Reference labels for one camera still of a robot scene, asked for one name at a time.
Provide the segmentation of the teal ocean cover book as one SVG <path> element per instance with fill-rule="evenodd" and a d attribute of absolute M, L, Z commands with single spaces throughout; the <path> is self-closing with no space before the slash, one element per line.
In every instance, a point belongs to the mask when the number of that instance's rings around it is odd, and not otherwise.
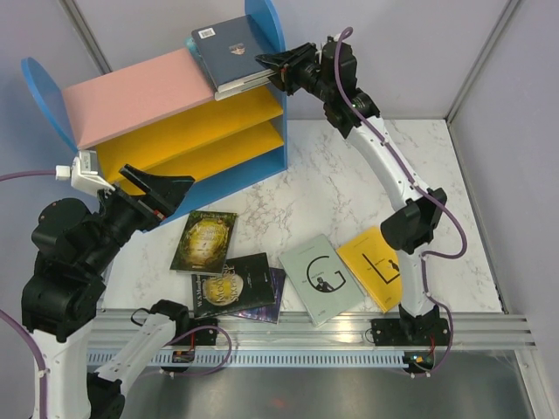
<path fill-rule="evenodd" d="M 204 77 L 206 78 L 207 82 L 209 83 L 209 85 L 213 88 L 214 90 L 214 99 L 215 100 L 225 100 L 227 98 L 230 98 L 231 96 L 234 96 L 236 94 L 239 93 L 243 93 L 243 92 L 247 92 L 250 91 L 254 88 L 260 87 L 260 86 L 265 86 L 266 84 L 268 84 L 270 82 L 270 79 L 268 76 L 262 76 L 250 81 L 246 81 L 246 82 L 235 82 L 233 84 L 232 87 L 226 87 L 225 89 L 221 89 L 219 90 L 213 80 L 211 79 L 210 76 L 210 72 L 208 71 L 202 56 L 200 54 L 200 51 L 198 50 L 196 43 L 194 41 L 193 38 L 186 38 L 185 40 L 185 46 L 186 48 L 189 50 L 190 55 L 192 56 L 192 58 L 197 62 L 198 67 L 200 68 L 200 70 L 202 71 L 202 73 L 204 74 Z"/>

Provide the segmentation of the navy blue hardcover book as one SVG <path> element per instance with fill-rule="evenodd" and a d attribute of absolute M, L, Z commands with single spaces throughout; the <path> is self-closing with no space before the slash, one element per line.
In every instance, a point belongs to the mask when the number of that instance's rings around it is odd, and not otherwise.
<path fill-rule="evenodd" d="M 252 17 L 199 28 L 191 36 L 219 90 L 273 74 L 255 59 L 259 54 L 274 53 L 274 49 Z"/>

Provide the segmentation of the green Alice Wonderland book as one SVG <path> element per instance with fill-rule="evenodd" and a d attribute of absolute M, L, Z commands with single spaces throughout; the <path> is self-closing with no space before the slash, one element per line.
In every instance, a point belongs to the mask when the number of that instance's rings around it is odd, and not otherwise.
<path fill-rule="evenodd" d="M 220 274 L 237 219 L 238 214 L 233 212 L 191 211 L 170 269 L 190 274 Z"/>

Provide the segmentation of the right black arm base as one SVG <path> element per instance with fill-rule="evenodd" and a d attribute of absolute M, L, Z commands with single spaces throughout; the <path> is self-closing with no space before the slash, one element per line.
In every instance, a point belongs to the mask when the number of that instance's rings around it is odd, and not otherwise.
<path fill-rule="evenodd" d="M 450 326 L 448 320 L 440 316 L 438 306 L 418 316 L 410 315 L 399 306 L 398 314 L 398 318 L 376 318 L 370 321 L 376 346 L 439 347 L 450 343 Z"/>

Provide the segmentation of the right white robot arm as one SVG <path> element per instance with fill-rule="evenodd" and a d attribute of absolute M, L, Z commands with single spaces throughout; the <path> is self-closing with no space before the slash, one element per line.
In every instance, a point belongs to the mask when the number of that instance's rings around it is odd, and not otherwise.
<path fill-rule="evenodd" d="M 434 237 L 447 195 L 413 174 L 391 142 L 380 110 L 357 85 L 357 59 L 351 46 L 329 38 L 322 48 L 306 43 L 255 59 L 283 93 L 293 95 L 304 89 L 322 102 L 328 122 L 362 155 L 390 199 L 393 213 L 381 223 L 380 231 L 397 254 L 403 294 L 397 320 L 372 321 L 376 343 L 448 345 L 451 328 L 426 294 L 421 258 Z"/>

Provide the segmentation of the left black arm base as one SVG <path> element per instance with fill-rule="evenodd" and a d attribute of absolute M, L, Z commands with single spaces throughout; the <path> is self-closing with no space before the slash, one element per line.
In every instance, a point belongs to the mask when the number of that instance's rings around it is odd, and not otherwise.
<path fill-rule="evenodd" d="M 217 318 L 195 319 L 190 316 L 190 310 L 182 304 L 161 299 L 149 309 L 138 308 L 130 315 L 130 321 L 136 326 L 142 323 L 135 319 L 138 312 L 147 314 L 162 314 L 170 318 L 176 326 L 174 339 L 166 343 L 166 346 L 187 346 L 197 348 L 202 346 L 214 346 L 216 344 L 218 331 Z"/>

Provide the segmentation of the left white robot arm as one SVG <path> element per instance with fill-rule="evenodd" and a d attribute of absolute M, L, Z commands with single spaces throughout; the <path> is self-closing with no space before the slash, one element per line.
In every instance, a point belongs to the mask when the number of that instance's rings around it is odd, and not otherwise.
<path fill-rule="evenodd" d="M 153 230 L 173 216 L 194 184 L 188 175 L 151 175 L 130 165 L 121 173 L 137 195 L 98 180 L 97 211 L 76 198 L 58 200 L 43 209 L 32 232 L 38 254 L 21 310 L 35 358 L 37 418 L 120 417 L 128 391 L 153 356 L 190 337 L 188 308 L 161 300 L 112 361 L 87 369 L 105 270 L 136 231 Z"/>

